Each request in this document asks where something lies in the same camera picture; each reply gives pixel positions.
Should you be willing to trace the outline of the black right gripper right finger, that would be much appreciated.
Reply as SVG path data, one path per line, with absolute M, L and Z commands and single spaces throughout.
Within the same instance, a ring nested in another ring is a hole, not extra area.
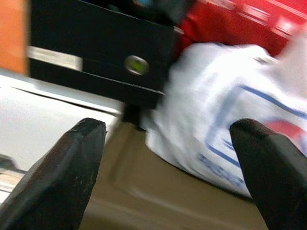
M 270 230 L 307 228 L 307 158 L 290 141 L 253 119 L 229 128 L 249 193 Z

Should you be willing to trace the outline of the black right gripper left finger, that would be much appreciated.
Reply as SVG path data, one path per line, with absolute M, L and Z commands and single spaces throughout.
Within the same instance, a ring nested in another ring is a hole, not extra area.
M 96 183 L 106 124 L 85 118 L 64 133 L 0 206 L 3 230 L 77 230 Z

